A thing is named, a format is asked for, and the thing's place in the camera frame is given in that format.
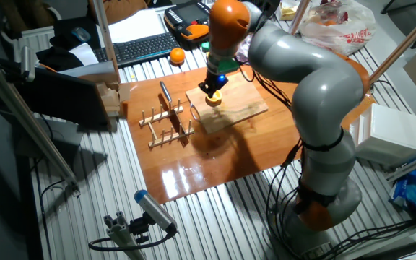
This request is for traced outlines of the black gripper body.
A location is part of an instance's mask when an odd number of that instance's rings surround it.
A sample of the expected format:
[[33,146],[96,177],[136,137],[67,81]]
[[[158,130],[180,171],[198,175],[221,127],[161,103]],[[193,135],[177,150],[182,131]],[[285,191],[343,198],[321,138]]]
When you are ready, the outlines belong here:
[[224,85],[228,83],[228,78],[224,74],[214,74],[211,71],[207,71],[206,79],[203,81],[210,85],[217,85],[218,90],[220,90]]

